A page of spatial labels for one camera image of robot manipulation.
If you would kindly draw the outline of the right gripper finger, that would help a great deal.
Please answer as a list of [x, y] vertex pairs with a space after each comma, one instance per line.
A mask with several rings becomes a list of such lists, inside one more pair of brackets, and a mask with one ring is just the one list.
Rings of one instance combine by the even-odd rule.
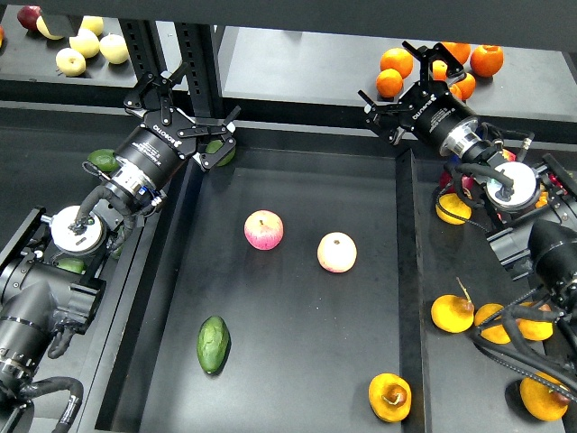
[[386, 143], [398, 145], [408, 128], [408, 105], [402, 101], [378, 105], [363, 90], [358, 95], [365, 102], [364, 125]]
[[465, 79], [463, 64], [441, 43], [433, 47], [415, 47], [409, 41], [403, 41], [402, 47], [418, 61], [421, 86], [427, 86], [435, 80], [445, 81], [450, 85]]

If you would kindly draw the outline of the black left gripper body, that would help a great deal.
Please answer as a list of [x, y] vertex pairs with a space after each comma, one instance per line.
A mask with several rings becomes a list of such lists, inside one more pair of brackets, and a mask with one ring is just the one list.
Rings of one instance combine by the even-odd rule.
[[160, 111], [146, 113], [115, 151], [121, 166], [139, 170], [152, 186], [164, 186], [197, 151], [195, 137], [179, 136], [193, 126], [192, 119], [177, 108], [171, 114], [171, 123], [164, 124]]

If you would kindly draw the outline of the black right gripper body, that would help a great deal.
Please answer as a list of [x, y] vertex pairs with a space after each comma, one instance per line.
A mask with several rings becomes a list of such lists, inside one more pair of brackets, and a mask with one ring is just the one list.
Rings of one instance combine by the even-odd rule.
[[479, 117], [445, 83], [429, 83], [428, 89], [416, 83], [402, 95], [400, 104], [407, 109], [400, 114], [400, 126], [439, 152], [450, 152], [479, 125]]

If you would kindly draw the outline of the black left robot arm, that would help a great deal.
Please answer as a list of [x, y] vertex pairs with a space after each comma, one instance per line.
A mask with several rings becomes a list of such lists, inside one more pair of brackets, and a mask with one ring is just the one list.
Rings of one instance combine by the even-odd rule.
[[105, 293], [102, 268], [160, 210], [178, 170], [189, 161], [210, 170], [234, 151], [232, 117], [200, 118], [174, 105], [172, 90], [191, 70], [182, 63], [168, 76], [143, 74], [124, 100], [139, 124], [113, 152], [112, 166], [84, 163], [99, 184], [54, 215], [34, 208], [2, 250], [2, 431], [28, 431], [34, 400], [63, 391], [69, 396], [55, 430], [71, 429], [83, 385], [67, 376], [37, 380], [42, 359], [61, 357], [87, 332]]

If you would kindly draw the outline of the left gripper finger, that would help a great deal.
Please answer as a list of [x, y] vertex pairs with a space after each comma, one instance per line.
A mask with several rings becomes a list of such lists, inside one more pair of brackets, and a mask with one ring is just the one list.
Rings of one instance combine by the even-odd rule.
[[[237, 107], [225, 119], [186, 115], [185, 125], [179, 128], [181, 158], [193, 159], [204, 171], [217, 166], [235, 150], [234, 120], [236, 117]], [[214, 152], [207, 152], [206, 148], [212, 141], [219, 141], [220, 147]]]
[[144, 118], [150, 111], [145, 103], [146, 97], [153, 93], [159, 103], [160, 117], [171, 118], [172, 89], [182, 82], [188, 72], [188, 64], [181, 63], [179, 67], [167, 77], [145, 72], [136, 81], [135, 86], [124, 98], [124, 109], [127, 113]]

